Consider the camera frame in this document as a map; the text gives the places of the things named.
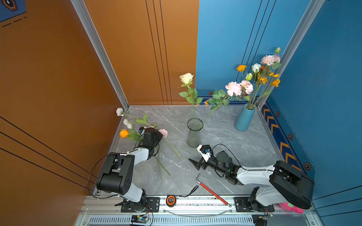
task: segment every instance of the robotic arm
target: robotic arm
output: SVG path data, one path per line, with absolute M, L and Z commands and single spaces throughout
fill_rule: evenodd
M 150 159 L 155 147 L 162 139 L 162 134 L 154 128 L 140 128 L 144 140 L 134 150 L 114 153 L 106 157 L 97 179 L 97 189 L 121 195 L 125 200 L 118 205 L 126 205 L 136 211 L 146 206 L 146 192 L 132 183 L 133 167 Z
M 199 145 L 197 151 L 202 158 L 199 162 L 189 159 L 197 170 L 211 166 L 221 172 L 232 184 L 263 184 L 265 188 L 254 188 L 249 208 L 262 212 L 271 204 L 289 202 L 302 209 L 309 209 L 313 194 L 314 180 L 284 161 L 267 167 L 243 167 L 235 165 L 224 151 L 214 157 L 210 145 Z

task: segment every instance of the clear glass vase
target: clear glass vase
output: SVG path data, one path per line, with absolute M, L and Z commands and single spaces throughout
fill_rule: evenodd
M 187 122 L 189 128 L 189 135 L 187 136 L 187 144 L 190 147 L 196 148 L 201 144 L 200 131 L 203 128 L 203 122 L 200 119 L 190 119 Z

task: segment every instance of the orange wall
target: orange wall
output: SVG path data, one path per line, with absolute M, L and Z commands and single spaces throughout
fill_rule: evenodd
M 26 9 L 0 23 L 10 41 L 1 45 L 0 116 L 90 171 L 110 147 L 120 101 L 70 1 L 29 0 Z M 73 225 L 88 173 L 1 118 L 0 132 L 0 148 L 73 181 L 0 149 L 0 225 Z
M 85 0 L 130 104 L 187 103 L 180 75 L 196 72 L 198 0 Z

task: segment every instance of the tape measure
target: tape measure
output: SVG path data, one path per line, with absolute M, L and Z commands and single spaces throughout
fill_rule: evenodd
M 168 207 L 174 207 L 176 204 L 176 197 L 174 195 L 168 195 L 166 198 L 166 205 Z

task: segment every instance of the gray marble surface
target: gray marble surface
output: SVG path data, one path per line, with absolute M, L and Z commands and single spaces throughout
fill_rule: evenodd
M 234 122 L 242 107 L 243 105 L 223 106 L 215 111 L 201 130 L 202 144 L 209 144 L 211 147 L 218 143 L 224 144 L 243 166 L 261 167 L 275 164 L 278 157 L 257 113 L 254 114 L 247 131 L 242 132 L 234 127 Z M 204 120 L 210 112 L 210 106 L 195 107 L 195 116 L 201 120 Z M 166 129 L 169 133 L 167 139 L 181 155 L 180 158 L 167 141 L 162 139 L 160 160 L 171 176 L 161 169 L 162 179 L 160 178 L 160 168 L 155 157 L 134 167 L 132 181 L 136 186 L 145 189 L 147 195 L 186 195 L 198 185 L 196 176 L 199 173 L 201 173 L 200 181 L 217 194 L 250 194 L 257 186 L 255 184 L 233 185 L 225 178 L 216 175 L 210 167 L 206 170 L 196 170 L 188 159 L 199 161 L 201 155 L 196 148 L 189 147 L 186 143 L 189 131 L 186 123 L 193 117 L 192 107 L 130 107 L 129 114 L 140 118 L 149 114 L 148 123 L 157 123 L 157 129 Z M 135 130 L 143 126 L 136 124 L 134 118 L 127 119 L 133 123 Z M 127 138 L 120 139 L 116 152 L 131 150 L 134 145 L 135 141 L 129 141 Z M 214 155 L 216 156 L 222 150 L 228 153 L 225 147 L 219 145 L 214 149 Z M 228 154 L 237 163 L 235 158 L 230 153 Z M 194 194 L 209 194 L 209 192 L 199 186 Z

